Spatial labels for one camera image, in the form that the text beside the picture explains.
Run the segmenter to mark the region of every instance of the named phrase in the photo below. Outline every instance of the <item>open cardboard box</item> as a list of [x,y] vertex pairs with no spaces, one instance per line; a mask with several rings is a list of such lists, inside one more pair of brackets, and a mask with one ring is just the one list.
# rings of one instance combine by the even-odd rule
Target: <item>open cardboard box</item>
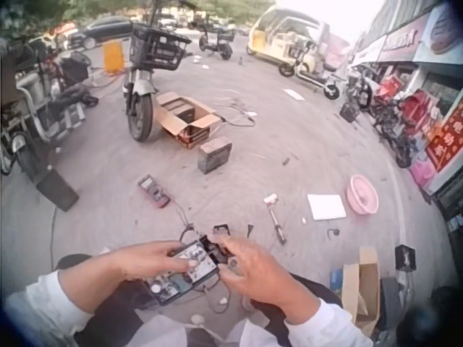
[[[216,110],[193,98],[168,92],[159,95],[156,99],[158,101],[156,120],[168,134],[188,149],[207,140],[211,133],[211,127],[221,121],[219,117],[214,115]],[[192,123],[186,123],[164,107],[178,100],[184,101],[195,108],[195,120]]]
[[379,319],[380,277],[376,250],[361,247],[360,262],[345,265],[342,277],[342,305],[352,315],[352,322],[370,337]]

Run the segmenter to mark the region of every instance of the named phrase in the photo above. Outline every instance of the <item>person's knee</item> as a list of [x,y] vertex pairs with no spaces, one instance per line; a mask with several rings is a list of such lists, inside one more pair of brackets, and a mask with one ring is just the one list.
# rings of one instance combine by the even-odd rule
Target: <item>person's knee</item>
[[92,256],[88,254],[70,254],[65,257],[62,257],[58,264],[56,264],[56,270],[64,270],[70,267],[73,267],[81,262],[90,259]]

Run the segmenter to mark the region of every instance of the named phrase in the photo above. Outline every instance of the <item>electric scooter controller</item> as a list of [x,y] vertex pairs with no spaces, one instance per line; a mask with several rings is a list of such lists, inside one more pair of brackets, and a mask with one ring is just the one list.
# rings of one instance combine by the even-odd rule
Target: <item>electric scooter controller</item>
[[157,208],[166,207],[167,204],[170,203],[171,198],[166,194],[164,189],[156,183],[151,175],[146,175],[139,180],[138,185],[141,189],[148,193]]
[[196,260],[197,266],[186,273],[167,271],[146,280],[151,296],[156,298],[161,306],[170,304],[217,274],[217,264],[226,263],[230,255],[219,245],[210,242],[207,236],[202,236],[199,240],[169,255],[185,260]]

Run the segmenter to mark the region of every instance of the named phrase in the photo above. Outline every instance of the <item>hammer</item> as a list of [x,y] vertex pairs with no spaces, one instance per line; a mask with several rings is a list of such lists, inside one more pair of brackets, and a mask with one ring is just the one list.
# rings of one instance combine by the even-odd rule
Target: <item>hammer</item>
[[278,202],[278,197],[276,196],[276,194],[272,194],[269,197],[266,197],[263,201],[264,203],[267,204],[268,211],[270,212],[270,215],[272,216],[273,224],[275,225],[276,237],[278,237],[278,241],[280,241],[280,244],[285,244],[286,237],[283,234],[283,228],[278,223],[275,213],[273,212],[273,208],[272,208],[272,205],[275,205]]

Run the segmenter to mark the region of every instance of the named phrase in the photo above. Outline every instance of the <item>white paper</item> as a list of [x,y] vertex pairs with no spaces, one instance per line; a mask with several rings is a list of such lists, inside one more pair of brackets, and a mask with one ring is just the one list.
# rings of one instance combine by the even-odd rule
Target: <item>white paper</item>
[[288,95],[292,96],[294,99],[297,101],[305,100],[300,94],[296,93],[293,91],[293,89],[283,89],[285,92],[288,93]]
[[346,210],[339,195],[309,194],[310,209],[314,220],[345,218]]

